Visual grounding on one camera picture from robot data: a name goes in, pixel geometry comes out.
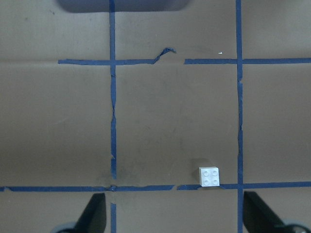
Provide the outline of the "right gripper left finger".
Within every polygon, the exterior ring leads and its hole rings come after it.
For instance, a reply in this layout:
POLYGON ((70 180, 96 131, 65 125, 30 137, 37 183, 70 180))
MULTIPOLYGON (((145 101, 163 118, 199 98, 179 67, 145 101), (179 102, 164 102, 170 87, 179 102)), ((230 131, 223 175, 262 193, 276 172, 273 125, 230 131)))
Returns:
POLYGON ((106 228, 105 193, 93 194, 80 218, 76 222, 74 233, 103 233, 106 228))

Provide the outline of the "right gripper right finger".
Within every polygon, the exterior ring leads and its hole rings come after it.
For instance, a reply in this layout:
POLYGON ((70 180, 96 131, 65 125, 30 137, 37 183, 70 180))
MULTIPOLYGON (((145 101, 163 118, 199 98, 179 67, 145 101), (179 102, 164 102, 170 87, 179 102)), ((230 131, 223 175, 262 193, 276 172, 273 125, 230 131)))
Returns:
POLYGON ((244 191, 242 216, 243 224, 249 233, 292 232, 254 191, 244 191))

